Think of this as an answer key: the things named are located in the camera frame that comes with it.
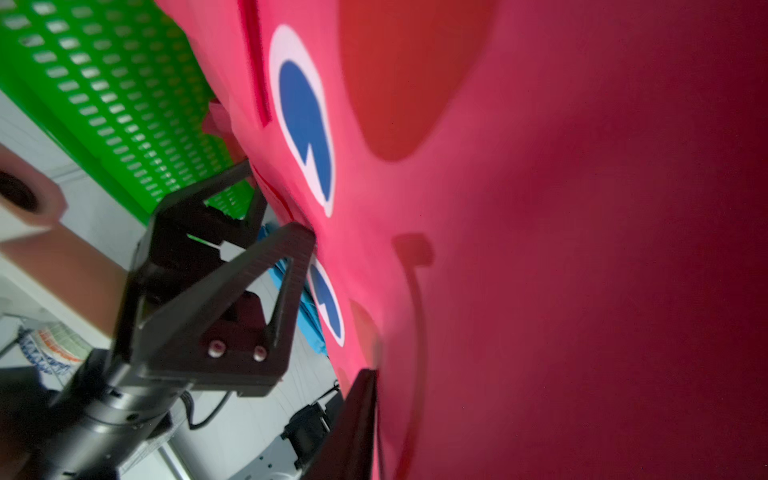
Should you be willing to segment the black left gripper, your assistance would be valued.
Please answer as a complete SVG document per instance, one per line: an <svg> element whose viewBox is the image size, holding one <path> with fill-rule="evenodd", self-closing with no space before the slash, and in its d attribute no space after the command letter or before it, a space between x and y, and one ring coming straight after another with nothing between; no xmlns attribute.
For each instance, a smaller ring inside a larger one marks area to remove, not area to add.
<svg viewBox="0 0 768 480"><path fill-rule="evenodd" d="M117 479L175 428L186 387L265 397L288 370L315 234L293 222L229 261L149 231L128 277L113 353L93 350L59 392L17 375L20 479Z"/></svg>

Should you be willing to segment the pink bunny raincoat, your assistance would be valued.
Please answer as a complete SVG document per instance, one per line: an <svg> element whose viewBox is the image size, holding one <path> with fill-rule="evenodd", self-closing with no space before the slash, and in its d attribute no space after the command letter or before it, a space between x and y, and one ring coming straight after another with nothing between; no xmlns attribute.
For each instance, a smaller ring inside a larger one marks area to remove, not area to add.
<svg viewBox="0 0 768 480"><path fill-rule="evenodd" d="M767 475L763 1L164 1L375 479Z"/></svg>

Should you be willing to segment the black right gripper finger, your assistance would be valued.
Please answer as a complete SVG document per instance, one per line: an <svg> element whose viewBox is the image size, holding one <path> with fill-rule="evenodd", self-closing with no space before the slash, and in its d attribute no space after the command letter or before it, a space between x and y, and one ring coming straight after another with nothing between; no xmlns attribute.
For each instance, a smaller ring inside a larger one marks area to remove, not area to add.
<svg viewBox="0 0 768 480"><path fill-rule="evenodd" d="M377 371L362 369L333 429L302 479L371 479L376 413Z"/></svg>

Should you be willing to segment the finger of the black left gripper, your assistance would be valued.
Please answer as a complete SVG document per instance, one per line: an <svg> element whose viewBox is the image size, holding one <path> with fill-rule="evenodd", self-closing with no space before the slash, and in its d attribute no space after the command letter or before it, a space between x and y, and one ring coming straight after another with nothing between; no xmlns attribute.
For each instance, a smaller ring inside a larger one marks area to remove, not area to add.
<svg viewBox="0 0 768 480"><path fill-rule="evenodd" d="M137 282L193 282L223 262L215 248L224 242L246 248L256 242L267 201L256 189L241 219L205 204L226 189L252 179L247 162L167 195L151 214L131 268Z"/></svg>

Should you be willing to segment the green plastic basket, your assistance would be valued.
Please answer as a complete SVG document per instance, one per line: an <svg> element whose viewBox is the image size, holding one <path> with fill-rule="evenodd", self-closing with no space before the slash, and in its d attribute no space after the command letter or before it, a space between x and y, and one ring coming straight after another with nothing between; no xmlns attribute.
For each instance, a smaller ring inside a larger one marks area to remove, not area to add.
<svg viewBox="0 0 768 480"><path fill-rule="evenodd" d="M203 131L213 92L152 1L5 1L1 88L137 220L228 169Z"/></svg>

